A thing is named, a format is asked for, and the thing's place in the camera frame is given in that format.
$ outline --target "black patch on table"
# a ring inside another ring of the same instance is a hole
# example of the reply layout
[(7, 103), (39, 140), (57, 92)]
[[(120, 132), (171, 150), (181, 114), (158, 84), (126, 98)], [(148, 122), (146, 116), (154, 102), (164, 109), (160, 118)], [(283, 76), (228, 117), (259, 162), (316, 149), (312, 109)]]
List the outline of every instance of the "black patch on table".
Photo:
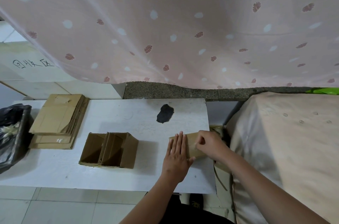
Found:
[(164, 122), (170, 121), (170, 119), (172, 118), (173, 113), (174, 113), (174, 108), (172, 108), (168, 104), (164, 104), (160, 108), (160, 112), (157, 115), (157, 122), (164, 123)]

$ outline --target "tiled floor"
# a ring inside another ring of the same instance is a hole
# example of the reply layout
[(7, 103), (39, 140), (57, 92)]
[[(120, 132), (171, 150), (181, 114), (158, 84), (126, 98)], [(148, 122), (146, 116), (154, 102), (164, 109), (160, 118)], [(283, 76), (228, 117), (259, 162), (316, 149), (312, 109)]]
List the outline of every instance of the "tiled floor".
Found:
[[(228, 188), (229, 175), (217, 169)], [(218, 182), (218, 195), (204, 195), (205, 210), (234, 222), (231, 197)], [(119, 223), (145, 192), (0, 186), (1, 224)], [(181, 202), (188, 204), (189, 195)]]

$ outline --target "person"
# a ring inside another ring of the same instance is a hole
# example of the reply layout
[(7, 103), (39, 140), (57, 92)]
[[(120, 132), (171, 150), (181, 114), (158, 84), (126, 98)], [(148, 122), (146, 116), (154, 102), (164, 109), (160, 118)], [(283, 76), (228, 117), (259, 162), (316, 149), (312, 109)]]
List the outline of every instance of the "person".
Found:
[[(181, 204), (172, 195), (195, 160), (186, 159), (186, 139), (180, 132), (170, 140), (158, 181), (121, 224), (231, 223), (203, 209)], [(196, 147), (232, 171), (269, 224), (328, 223), (229, 149), (217, 133), (199, 131)]]

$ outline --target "person's right arm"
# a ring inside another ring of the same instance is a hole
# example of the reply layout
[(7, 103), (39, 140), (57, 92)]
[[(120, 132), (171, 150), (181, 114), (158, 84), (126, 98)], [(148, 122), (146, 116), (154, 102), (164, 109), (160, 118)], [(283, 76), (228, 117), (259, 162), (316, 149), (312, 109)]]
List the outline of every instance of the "person's right arm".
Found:
[(329, 223), (229, 149), (217, 133), (199, 131), (196, 146), (231, 170), (269, 224)]

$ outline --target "hand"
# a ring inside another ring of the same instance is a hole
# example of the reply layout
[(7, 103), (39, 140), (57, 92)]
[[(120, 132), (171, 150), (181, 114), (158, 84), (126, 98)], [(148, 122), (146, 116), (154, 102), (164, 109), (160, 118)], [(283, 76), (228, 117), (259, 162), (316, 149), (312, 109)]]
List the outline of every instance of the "hand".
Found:
[(164, 163), (162, 164), (161, 176), (167, 180), (179, 184), (187, 175), (189, 167), (195, 160), (195, 157), (187, 159), (186, 157), (186, 135), (180, 131), (175, 134), (175, 139), (170, 139), (167, 147)]
[(229, 149), (221, 137), (216, 132), (200, 130), (195, 141), (197, 149), (206, 153), (208, 157), (215, 161), (220, 161), (222, 156)]

